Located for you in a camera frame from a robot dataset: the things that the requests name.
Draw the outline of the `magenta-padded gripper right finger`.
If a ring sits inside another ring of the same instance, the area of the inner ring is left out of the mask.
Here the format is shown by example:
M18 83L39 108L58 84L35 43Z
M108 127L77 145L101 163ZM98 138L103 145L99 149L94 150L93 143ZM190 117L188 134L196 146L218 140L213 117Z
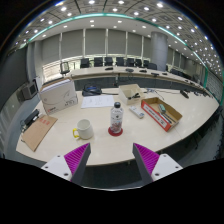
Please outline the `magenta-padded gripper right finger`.
M168 154L157 154L140 144L133 144L133 155L144 184L152 183L182 169Z

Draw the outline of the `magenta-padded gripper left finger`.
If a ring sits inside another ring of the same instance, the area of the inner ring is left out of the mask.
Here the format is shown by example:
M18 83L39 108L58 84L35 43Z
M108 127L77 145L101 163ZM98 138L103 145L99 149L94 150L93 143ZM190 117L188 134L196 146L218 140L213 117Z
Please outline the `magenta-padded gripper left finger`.
M80 185L90 154L91 146L87 143L65 155L56 155L43 165L42 169Z

